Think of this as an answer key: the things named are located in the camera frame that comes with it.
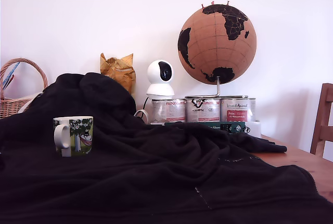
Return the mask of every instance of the cork globe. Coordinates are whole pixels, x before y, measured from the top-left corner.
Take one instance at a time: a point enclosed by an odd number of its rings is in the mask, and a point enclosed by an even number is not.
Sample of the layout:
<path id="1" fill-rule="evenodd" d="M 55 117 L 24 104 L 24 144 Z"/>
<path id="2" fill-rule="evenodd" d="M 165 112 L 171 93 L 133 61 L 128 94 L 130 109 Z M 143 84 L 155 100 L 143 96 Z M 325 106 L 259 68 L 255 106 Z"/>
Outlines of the cork globe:
<path id="1" fill-rule="evenodd" d="M 216 84 L 240 77 L 253 61 L 257 36 L 250 19 L 229 4 L 212 4 L 185 22 L 178 38 L 178 55 L 196 80 Z"/>

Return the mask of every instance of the wooden chair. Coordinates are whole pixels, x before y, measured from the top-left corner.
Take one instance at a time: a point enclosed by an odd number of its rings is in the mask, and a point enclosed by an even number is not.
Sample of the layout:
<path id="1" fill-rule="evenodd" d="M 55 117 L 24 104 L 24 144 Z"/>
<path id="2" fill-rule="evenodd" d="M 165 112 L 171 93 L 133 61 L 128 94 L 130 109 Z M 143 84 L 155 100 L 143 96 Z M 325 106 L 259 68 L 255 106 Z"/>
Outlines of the wooden chair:
<path id="1" fill-rule="evenodd" d="M 333 102 L 333 84 L 323 83 L 310 153 L 322 157 L 325 141 L 333 142 L 333 126 L 328 125 Z"/>

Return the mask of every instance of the paper bag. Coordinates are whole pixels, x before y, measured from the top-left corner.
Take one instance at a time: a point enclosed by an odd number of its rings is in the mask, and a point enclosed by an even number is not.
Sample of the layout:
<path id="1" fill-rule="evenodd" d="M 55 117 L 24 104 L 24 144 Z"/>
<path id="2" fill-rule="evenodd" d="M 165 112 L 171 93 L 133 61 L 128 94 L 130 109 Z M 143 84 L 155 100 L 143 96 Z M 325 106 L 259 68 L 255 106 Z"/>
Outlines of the paper bag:
<path id="1" fill-rule="evenodd" d="M 102 53 L 100 55 L 100 73 L 116 80 L 134 97 L 136 76 L 133 69 L 133 54 L 121 59 L 111 57 L 106 60 Z"/>

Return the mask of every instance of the camera lens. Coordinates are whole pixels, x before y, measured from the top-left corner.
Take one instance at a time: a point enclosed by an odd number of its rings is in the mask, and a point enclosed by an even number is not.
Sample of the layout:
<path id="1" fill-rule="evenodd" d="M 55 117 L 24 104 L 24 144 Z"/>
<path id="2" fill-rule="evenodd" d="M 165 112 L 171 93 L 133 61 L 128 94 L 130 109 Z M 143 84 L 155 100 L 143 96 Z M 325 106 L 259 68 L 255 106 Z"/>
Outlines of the camera lens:
<path id="1" fill-rule="evenodd" d="M 169 81 L 171 79 L 171 76 L 172 76 L 172 71 L 171 71 L 170 65 L 167 64 L 164 61 L 160 61 L 158 63 L 158 65 L 160 66 L 161 79 L 165 82 Z"/>

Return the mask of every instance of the security camera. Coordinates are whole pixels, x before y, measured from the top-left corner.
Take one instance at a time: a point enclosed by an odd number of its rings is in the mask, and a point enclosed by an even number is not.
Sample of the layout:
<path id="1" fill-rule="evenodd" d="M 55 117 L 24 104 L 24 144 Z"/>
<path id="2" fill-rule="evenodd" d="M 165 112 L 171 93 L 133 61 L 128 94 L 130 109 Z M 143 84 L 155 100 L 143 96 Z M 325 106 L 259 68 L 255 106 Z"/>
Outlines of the security camera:
<path id="1" fill-rule="evenodd" d="M 150 99 L 172 99 L 175 94 L 170 81 L 173 78 L 173 68 L 171 64 L 165 60 L 153 61 L 147 70 L 148 79 L 151 85 L 147 90 Z"/>

